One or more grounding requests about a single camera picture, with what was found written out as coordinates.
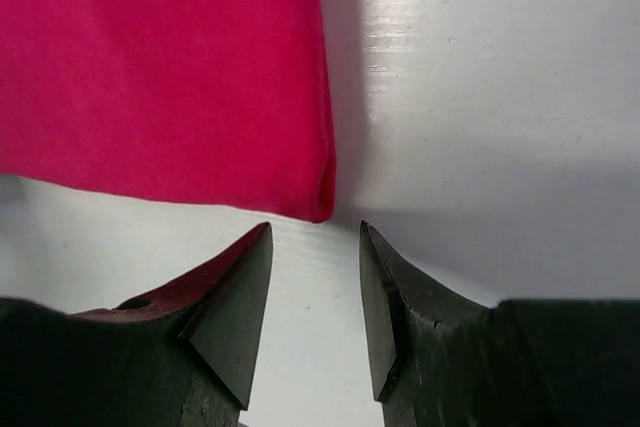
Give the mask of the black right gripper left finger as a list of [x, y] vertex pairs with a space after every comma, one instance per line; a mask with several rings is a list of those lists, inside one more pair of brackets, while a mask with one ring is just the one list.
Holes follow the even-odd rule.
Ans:
[[5, 426], [235, 426], [249, 405], [272, 268], [261, 223], [113, 309], [1, 302]]

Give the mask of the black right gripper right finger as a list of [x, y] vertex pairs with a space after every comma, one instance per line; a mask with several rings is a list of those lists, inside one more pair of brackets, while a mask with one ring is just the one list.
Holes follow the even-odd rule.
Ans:
[[369, 223], [360, 285], [373, 395], [388, 426], [635, 426], [639, 304], [482, 306], [404, 259]]

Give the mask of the red t shirt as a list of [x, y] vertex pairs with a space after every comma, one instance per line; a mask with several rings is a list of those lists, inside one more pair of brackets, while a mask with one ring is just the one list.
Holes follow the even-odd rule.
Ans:
[[321, 0], [1, 0], [1, 169], [328, 220]]

